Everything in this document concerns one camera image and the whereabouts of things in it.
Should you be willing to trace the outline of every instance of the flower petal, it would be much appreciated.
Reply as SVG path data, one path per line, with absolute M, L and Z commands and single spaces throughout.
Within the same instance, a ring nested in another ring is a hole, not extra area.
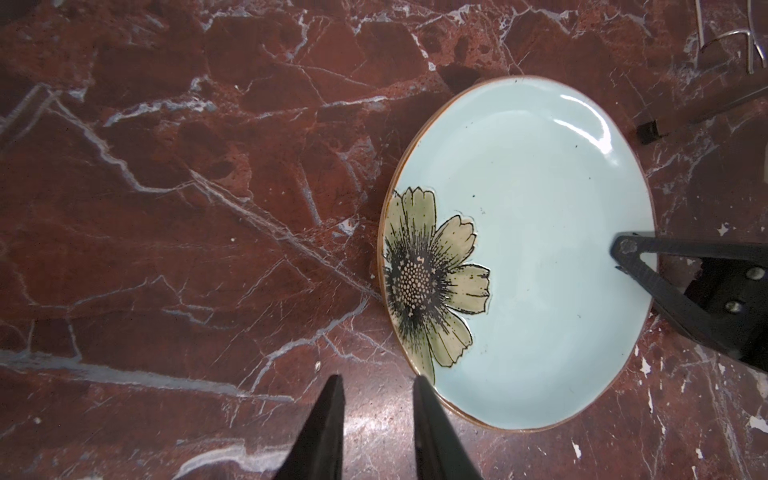
M 435 209 L 435 194 L 424 191 L 421 187 L 410 188 L 402 195 L 402 209 L 406 212 L 408 228 L 411 235 L 424 233 L 431 238 L 435 232 L 437 211 Z
M 390 244 L 394 243 L 395 235 L 406 227 L 406 215 L 402 209 L 402 197 L 397 192 L 392 192 L 392 198 L 387 205 L 386 219 L 384 220 L 384 238 Z
M 488 303 L 490 270 L 479 265 L 461 265 L 448 274 L 449 297 L 446 305 L 463 313 L 485 312 Z
M 440 366 L 451 366 L 472 344 L 472 334 L 462 319 L 453 312 L 446 310 L 443 322 L 443 325 L 431 325 L 429 346 Z
M 437 255 L 444 256 L 453 268 L 467 260 L 475 249 L 475 226 L 466 220 L 462 222 L 459 215 L 449 218 L 435 233 L 430 248 Z
M 432 354 L 429 352 L 426 332 L 422 330 L 417 333 L 413 343 L 405 341 L 402 344 L 416 370 L 427 377 L 431 384 L 435 385 L 435 366 L 432 364 Z

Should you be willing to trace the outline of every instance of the plate rim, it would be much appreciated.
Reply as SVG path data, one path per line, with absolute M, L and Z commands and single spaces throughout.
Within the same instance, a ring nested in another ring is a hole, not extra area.
M 389 198 L 392 195 L 392 192 L 395 189 L 395 186 L 397 185 L 398 180 L 400 179 L 400 175 L 402 174 L 403 168 L 405 168 L 406 164 L 408 163 L 408 160 L 411 157 L 411 154 L 416 148 L 416 145 L 419 143 L 419 141 L 422 139 L 426 131 L 434 124 L 440 116 L 445 113 L 448 108 L 454 104 L 459 98 L 464 97 L 467 95 L 470 91 L 474 91 L 477 88 L 484 87 L 488 84 L 495 83 L 497 81 L 508 81 L 511 78 L 515 79 L 521 79 L 521 80 L 543 80 L 545 82 L 553 83 L 562 87 L 566 87 L 568 89 L 574 90 L 587 98 L 589 101 L 591 101 L 595 106 L 597 106 L 600 109 L 600 112 L 603 113 L 605 116 L 611 119 L 611 122 L 616 126 L 616 129 L 618 130 L 619 135 L 621 138 L 627 142 L 627 146 L 629 147 L 630 152 L 632 153 L 632 157 L 634 158 L 635 162 L 637 162 L 637 166 L 640 168 L 640 173 L 643 177 L 643 182 L 645 183 L 646 191 L 648 192 L 648 200 L 650 201 L 650 214 L 651 218 L 654 222 L 654 236 L 658 235 L 658 221 L 656 218 L 656 206 L 654 204 L 654 196 L 650 190 L 650 184 L 648 183 L 648 178 L 645 176 L 643 165 L 640 162 L 640 159 L 637 157 L 637 153 L 632 148 L 632 145 L 630 144 L 629 140 L 627 139 L 626 135 L 624 135 L 624 132 L 621 131 L 619 126 L 616 124 L 616 121 L 594 100 L 592 100 L 588 95 L 586 95 L 584 92 L 578 90 L 577 88 L 574 88 L 570 85 L 564 84 L 561 81 L 554 80 L 552 78 L 546 78 L 542 77 L 540 75 L 505 75 L 503 77 L 496 77 L 496 78 L 489 78 L 487 80 L 479 81 L 472 85 L 469 88 L 466 88 L 464 91 L 459 92 L 458 94 L 454 95 L 452 98 L 450 98 L 447 102 L 445 102 L 438 110 L 432 114 L 429 119 L 427 119 L 426 122 L 422 125 L 422 127 L 419 129 L 419 131 L 416 132 L 416 135 L 413 137 L 411 142 L 408 144 L 408 147 L 402 152 L 402 156 L 400 157 L 400 160 L 397 163 L 397 167 L 395 168 L 395 172 L 392 174 L 392 179 L 389 182 L 389 186 L 387 187 L 386 196 L 384 199 L 384 204 L 382 205 L 382 212 L 379 217 L 379 229 L 376 231 L 376 274 L 379 277 L 379 289 L 381 290 L 382 294 L 382 303 L 384 304 L 384 308 L 387 312 L 387 318 L 389 319 L 389 325 L 392 329 L 394 329 L 394 323 L 392 322 L 392 314 L 389 312 L 389 308 L 386 304 L 386 285 L 384 283 L 384 223 L 386 221 L 386 214 L 389 210 Z M 658 271 L 659 267 L 659 260 L 658 257 L 656 258 L 656 266 L 655 270 Z M 650 312 L 653 309 L 654 306 L 654 298 L 651 297 L 648 302 L 648 310 L 645 315 L 645 320 L 643 321 L 643 324 L 647 321 L 648 317 L 650 316 Z M 637 343 L 640 341 L 640 338 L 643 336 L 644 329 L 641 328 L 640 332 L 637 334 L 637 338 L 634 341 L 634 345 L 637 348 Z M 408 352 L 406 351 L 406 348 L 403 346 L 402 341 L 400 340 L 399 336 L 396 334 L 394 335 L 395 339 L 397 340 L 397 344 L 400 347 L 400 350 L 402 351 L 403 356 L 406 358 L 406 362 L 408 362 L 408 365 L 411 367 L 411 370 L 418 376 L 421 375 L 421 373 L 417 370 L 416 367 L 413 365 L 413 361 L 411 360 L 411 357 L 408 355 Z M 447 400 L 445 397 L 443 397 L 440 392 L 435 388 L 435 386 L 432 386 L 432 389 L 435 391 L 435 394 L 437 395 L 438 399 L 440 399 L 441 404 L 449 411 L 451 411 L 454 415 L 457 415 L 464 420 L 473 423 L 477 426 L 481 426 L 486 429 L 495 430 L 498 432 L 520 432 L 520 433 L 536 433 L 536 432 L 543 432 L 545 430 L 553 429 L 555 427 L 558 427 L 560 425 L 563 425 L 566 422 L 570 422 L 572 419 L 579 416 L 581 413 L 583 413 L 586 409 L 593 406 L 596 401 L 600 399 L 616 382 L 616 380 L 621 376 L 621 374 L 624 372 L 624 370 L 627 369 L 627 365 L 630 362 L 630 359 L 632 358 L 632 355 L 627 355 L 627 359 L 624 361 L 624 364 L 621 366 L 619 371 L 616 373 L 613 379 L 605 386 L 605 388 L 594 397 L 594 400 L 589 402 L 584 408 L 577 411 L 573 415 L 560 420 L 559 422 L 553 423 L 551 425 L 546 425 L 543 427 L 534 427 L 532 429 L 503 429 L 502 427 L 497 427 L 494 425 L 489 425 L 488 423 L 483 422 L 480 419 L 477 419 L 476 417 L 469 415 L 467 412 L 464 412 L 461 410 L 458 406 L 451 403 L 449 400 Z

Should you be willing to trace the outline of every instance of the black clamp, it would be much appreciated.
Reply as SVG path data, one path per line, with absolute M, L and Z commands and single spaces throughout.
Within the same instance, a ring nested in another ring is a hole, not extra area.
M 340 480 L 343 436 L 344 388 L 332 375 L 275 480 Z M 423 376 L 413 383 L 413 436 L 421 480 L 482 480 Z
M 642 253 L 701 258 L 700 275 L 682 294 L 640 259 Z M 768 245 L 625 235 L 614 241 L 611 256 L 678 332 L 768 372 Z

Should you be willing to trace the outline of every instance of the plate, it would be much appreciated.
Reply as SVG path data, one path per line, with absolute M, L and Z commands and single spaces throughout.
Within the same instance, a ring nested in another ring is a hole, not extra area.
M 482 425 L 576 415 L 650 308 L 609 254 L 626 232 L 654 232 L 648 186 L 592 100 L 536 77 L 464 91 L 409 145 L 379 225 L 382 294 L 411 366 Z

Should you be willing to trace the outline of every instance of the flower center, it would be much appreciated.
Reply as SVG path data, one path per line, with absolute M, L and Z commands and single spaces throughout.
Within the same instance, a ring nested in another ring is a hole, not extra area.
M 413 315 L 413 310 L 425 310 L 425 303 L 431 303 L 433 285 L 430 276 L 429 266 L 425 264 L 422 257 L 416 261 L 403 260 L 400 267 L 400 276 L 395 279 L 394 290 L 400 300 L 411 310 L 409 316 Z

